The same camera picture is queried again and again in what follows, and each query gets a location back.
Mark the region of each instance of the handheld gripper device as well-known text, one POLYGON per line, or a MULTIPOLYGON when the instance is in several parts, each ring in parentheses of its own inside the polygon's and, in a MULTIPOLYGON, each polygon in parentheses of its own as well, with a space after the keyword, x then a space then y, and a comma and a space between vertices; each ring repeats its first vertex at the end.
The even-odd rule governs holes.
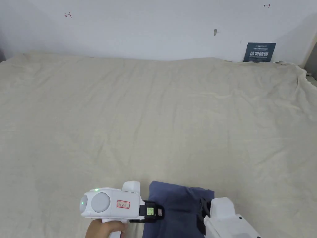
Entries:
MULTIPOLYGON (((122 189, 96 188, 81 198, 80 212, 86 218, 99 218, 108 221, 156 222, 164 218, 164 208, 155 202, 143 201, 140 196, 140 183, 127 181, 122 189)), ((110 238, 120 238, 121 232, 113 232, 110 238)))

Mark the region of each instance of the blue sign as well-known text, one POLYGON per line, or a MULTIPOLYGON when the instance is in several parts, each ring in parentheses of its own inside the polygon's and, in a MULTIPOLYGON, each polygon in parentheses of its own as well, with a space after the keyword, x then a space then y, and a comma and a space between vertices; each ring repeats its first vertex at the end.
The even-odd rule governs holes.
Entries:
POLYGON ((270 62, 276 43, 248 43, 243 62, 270 62))

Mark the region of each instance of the green sticker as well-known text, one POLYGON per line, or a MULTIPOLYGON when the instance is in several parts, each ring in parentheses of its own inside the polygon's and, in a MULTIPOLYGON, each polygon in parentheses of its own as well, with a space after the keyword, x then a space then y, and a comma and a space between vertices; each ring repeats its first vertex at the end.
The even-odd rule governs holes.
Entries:
POLYGON ((147 208, 147 215, 154 215, 154 208, 147 208))

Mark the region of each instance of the white plastic casing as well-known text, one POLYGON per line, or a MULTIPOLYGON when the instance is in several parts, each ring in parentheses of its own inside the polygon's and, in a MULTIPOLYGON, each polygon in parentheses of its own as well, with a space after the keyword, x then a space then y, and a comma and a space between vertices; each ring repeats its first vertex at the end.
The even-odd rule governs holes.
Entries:
POLYGON ((210 217, 204 219, 206 238, 262 238, 240 215, 227 197, 211 201, 210 217))
MULTIPOLYGON (((97 188, 85 193, 80 202, 80 211, 83 217, 101 218, 102 223, 108 221, 126 223, 131 219, 144 219, 144 216, 139 216, 140 205, 144 204, 145 202, 140 196, 140 183, 138 181, 127 181, 123 184, 122 190, 97 188)), ((112 232, 109 237, 120 238, 120 235, 121 232, 117 231, 112 232)))
POLYGON ((81 214, 83 217, 114 218, 115 220, 144 219, 144 216, 139 216, 139 208, 145 202, 138 193, 114 188, 100 188, 98 191, 90 190, 85 195, 87 196, 87 206, 81 214), (95 212, 91 204, 93 197, 98 193, 105 193, 110 198, 109 207, 102 212, 95 212))

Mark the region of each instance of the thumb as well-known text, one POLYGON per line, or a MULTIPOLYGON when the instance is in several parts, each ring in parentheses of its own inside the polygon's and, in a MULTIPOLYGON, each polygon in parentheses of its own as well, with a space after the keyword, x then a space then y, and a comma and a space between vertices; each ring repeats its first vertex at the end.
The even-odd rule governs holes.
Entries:
POLYGON ((128 228, 127 223, 122 223, 120 221, 109 221, 105 222, 101 225, 102 229, 108 232, 115 232, 115 231, 125 231, 128 228))

